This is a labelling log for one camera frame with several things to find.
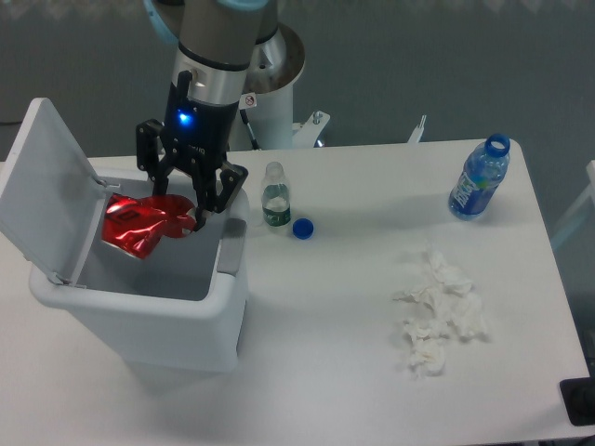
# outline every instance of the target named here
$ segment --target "crumpled red plastic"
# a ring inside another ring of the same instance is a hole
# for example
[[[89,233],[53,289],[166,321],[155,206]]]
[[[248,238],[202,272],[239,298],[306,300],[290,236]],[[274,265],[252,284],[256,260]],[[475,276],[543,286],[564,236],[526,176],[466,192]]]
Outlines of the crumpled red plastic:
[[[131,256],[146,258],[163,236],[178,239],[196,226],[194,203],[181,195],[130,198],[115,193],[108,202],[101,239]]]

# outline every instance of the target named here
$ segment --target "white trash can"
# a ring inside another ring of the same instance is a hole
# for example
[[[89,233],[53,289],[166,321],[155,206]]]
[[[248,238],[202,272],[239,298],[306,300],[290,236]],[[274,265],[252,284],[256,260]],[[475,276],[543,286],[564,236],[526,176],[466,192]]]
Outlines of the white trash can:
[[[152,193],[137,170],[93,169],[52,103],[35,99],[0,174],[0,230],[33,262],[30,288],[63,308],[125,360],[228,372],[248,297],[248,201],[183,239],[164,237],[145,260],[101,240],[113,192]],[[195,200],[192,182],[168,192]]]

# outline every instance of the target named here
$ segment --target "blue led light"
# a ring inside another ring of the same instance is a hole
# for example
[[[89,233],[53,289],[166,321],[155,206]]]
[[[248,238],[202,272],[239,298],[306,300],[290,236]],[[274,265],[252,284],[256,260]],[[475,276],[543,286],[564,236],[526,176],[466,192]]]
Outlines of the blue led light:
[[[189,114],[186,114],[184,112],[180,112],[178,113],[178,118],[179,118],[179,123],[182,125],[190,125],[192,124],[192,117]]]

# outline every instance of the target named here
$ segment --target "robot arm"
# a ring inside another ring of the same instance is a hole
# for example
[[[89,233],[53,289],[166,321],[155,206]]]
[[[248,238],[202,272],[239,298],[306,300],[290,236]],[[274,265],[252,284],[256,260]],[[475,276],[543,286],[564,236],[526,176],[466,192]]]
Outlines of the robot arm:
[[[227,161],[231,125],[267,0],[189,0],[162,123],[137,125],[137,165],[165,194],[178,169],[196,191],[195,230],[233,201],[248,175]],[[159,143],[165,155],[159,158]],[[221,189],[217,187],[217,171]]]

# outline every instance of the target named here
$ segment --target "blue bottle cap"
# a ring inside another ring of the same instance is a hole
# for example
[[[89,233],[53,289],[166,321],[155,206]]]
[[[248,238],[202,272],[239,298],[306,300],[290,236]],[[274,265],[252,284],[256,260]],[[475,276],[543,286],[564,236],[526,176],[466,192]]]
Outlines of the blue bottle cap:
[[[293,231],[300,240],[306,240],[314,233],[314,224],[307,218],[299,218],[294,222]]]
[[[494,133],[485,141],[485,152],[495,158],[506,156],[510,150],[510,139],[501,133]]]

